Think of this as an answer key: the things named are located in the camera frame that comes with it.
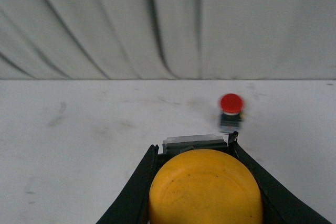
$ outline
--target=yellow object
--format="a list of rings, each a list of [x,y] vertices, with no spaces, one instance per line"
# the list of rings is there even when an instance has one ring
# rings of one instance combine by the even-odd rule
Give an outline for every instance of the yellow object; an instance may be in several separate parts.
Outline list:
[[[253,175],[220,151],[175,156],[158,171],[149,192],[150,224],[261,224],[262,216]]]

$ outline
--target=white fabric backdrop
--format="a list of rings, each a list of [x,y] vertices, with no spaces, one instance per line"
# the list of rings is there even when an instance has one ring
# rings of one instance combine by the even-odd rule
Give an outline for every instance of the white fabric backdrop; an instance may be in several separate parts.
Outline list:
[[[336,0],[0,0],[1,79],[336,79]]]

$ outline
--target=curtain fold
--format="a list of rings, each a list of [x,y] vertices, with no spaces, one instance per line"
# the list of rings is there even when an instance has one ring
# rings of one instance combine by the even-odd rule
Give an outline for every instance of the curtain fold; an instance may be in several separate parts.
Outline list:
[[[336,0],[0,0],[1,79],[335,79]]]

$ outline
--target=white surface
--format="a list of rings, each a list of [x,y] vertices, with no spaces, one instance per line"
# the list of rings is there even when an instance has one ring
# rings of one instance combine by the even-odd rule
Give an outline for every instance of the white surface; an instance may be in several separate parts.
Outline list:
[[[229,92],[241,146],[336,223],[336,81],[1,81],[0,223],[96,223],[151,144],[219,134]]]

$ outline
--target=red button cap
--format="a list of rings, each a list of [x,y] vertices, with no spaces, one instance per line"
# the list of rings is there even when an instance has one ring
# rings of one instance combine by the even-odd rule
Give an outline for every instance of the red button cap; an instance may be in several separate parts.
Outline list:
[[[220,100],[220,107],[226,114],[239,114],[244,107],[244,102],[236,94],[226,94]]]

